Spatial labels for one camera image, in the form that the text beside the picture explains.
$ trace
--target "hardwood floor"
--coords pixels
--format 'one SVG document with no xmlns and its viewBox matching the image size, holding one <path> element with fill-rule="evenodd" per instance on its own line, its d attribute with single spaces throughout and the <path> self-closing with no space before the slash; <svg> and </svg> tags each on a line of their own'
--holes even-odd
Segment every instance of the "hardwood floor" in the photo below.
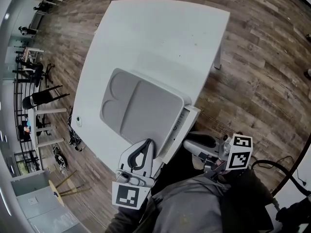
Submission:
<svg viewBox="0 0 311 233">
<path fill-rule="evenodd" d="M 296 160 L 311 132 L 311 82 L 303 75 L 311 62 L 311 44 L 304 38 L 310 33 L 311 8 L 299 0 L 182 1 L 231 13 L 222 68 L 212 69 L 196 104 L 202 110 L 197 127 L 215 136 L 237 131 L 253 136 L 258 159 L 277 161 L 290 155 Z M 70 93 L 48 107 L 73 105 L 96 24 L 109 2 L 64 0 L 44 16 L 35 46 L 45 50 L 45 64 L 55 64 L 54 84 L 62 84 L 62 91 Z M 49 117 L 57 125 L 53 135 L 66 139 L 60 147 L 69 169 L 78 170 L 73 182 L 85 182 L 92 190 L 64 201 L 91 232 L 103 232 L 116 211 L 111 205 L 114 175 L 88 147 L 76 152 L 67 144 L 67 116 Z M 41 155 L 47 163 L 53 158 L 52 149 L 42 148 Z M 290 158 L 281 163 L 287 168 L 293 165 Z M 256 173 L 271 191 L 284 178 L 275 168 L 256 167 Z M 55 182 L 63 177 L 58 170 L 51 173 Z"/>
</svg>

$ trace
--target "black office chair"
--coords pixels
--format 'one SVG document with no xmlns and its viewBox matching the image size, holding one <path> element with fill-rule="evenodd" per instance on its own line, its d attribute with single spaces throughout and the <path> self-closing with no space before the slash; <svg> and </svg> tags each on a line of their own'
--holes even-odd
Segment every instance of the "black office chair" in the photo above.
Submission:
<svg viewBox="0 0 311 233">
<path fill-rule="evenodd" d="M 23 108 L 26 110 L 29 110 L 31 108 L 37 107 L 38 105 L 49 103 L 49 102 L 52 102 L 52 101 L 55 101 L 55 100 L 58 100 L 58 99 L 61 99 L 63 97 L 70 95 L 67 93 L 67 94 L 60 95 L 56 98 L 53 98 L 50 91 L 55 90 L 60 87 L 62 87 L 62 85 L 57 85 L 50 89 L 46 89 L 44 91 L 35 92 L 32 95 L 25 97 L 22 101 Z"/>
<path fill-rule="evenodd" d="M 18 125 L 18 135 L 19 140 L 24 142 L 30 141 L 30 135 L 28 132 L 24 131 L 24 127 L 27 127 L 27 121 L 22 121 L 20 125 Z"/>
<path fill-rule="evenodd" d="M 45 115 L 43 115 L 43 118 L 42 118 L 42 121 L 41 121 L 41 122 L 40 122 L 38 116 L 36 116 L 36 118 L 35 118 L 35 125 L 36 125 L 36 127 L 37 127 L 38 129 L 45 128 L 46 125 L 50 125 L 50 124 L 51 124 L 50 122 L 45 122 Z M 44 132 L 45 132 L 47 135 L 51 135 L 50 133 L 48 133 L 47 130 L 45 130 Z M 37 134 L 37 136 L 41 135 L 41 131 L 37 132 L 36 134 Z"/>
<path fill-rule="evenodd" d="M 39 87 L 40 81 L 44 78 L 45 88 L 49 88 L 48 81 L 53 83 L 53 81 L 50 79 L 49 73 L 50 70 L 55 67 L 55 65 L 49 63 L 45 72 L 43 71 L 43 65 L 41 63 L 33 64 L 33 66 L 35 67 L 35 72 L 29 72 L 31 82 L 33 82 L 36 87 Z"/>
</svg>

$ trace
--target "railing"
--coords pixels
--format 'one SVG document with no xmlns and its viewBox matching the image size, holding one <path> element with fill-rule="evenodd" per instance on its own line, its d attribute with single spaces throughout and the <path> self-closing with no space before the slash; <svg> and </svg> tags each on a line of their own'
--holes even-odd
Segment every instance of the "railing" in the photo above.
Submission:
<svg viewBox="0 0 311 233">
<path fill-rule="evenodd" d="M 15 116 L 15 127 L 16 127 L 16 134 L 17 139 L 20 144 L 22 159 L 24 161 L 25 169 L 28 173 L 33 171 L 38 171 L 41 169 L 40 159 L 38 158 L 36 151 L 33 148 L 31 143 L 30 137 L 24 135 L 21 138 L 21 133 L 23 131 L 23 127 L 25 122 L 27 122 L 28 117 L 28 110 L 25 110 L 22 106 L 22 101 L 25 97 L 30 96 L 32 93 L 35 92 L 35 85 L 32 82 L 32 78 L 21 69 L 21 65 L 17 65 L 16 71 L 16 78 L 14 80 L 14 116 Z"/>
</svg>

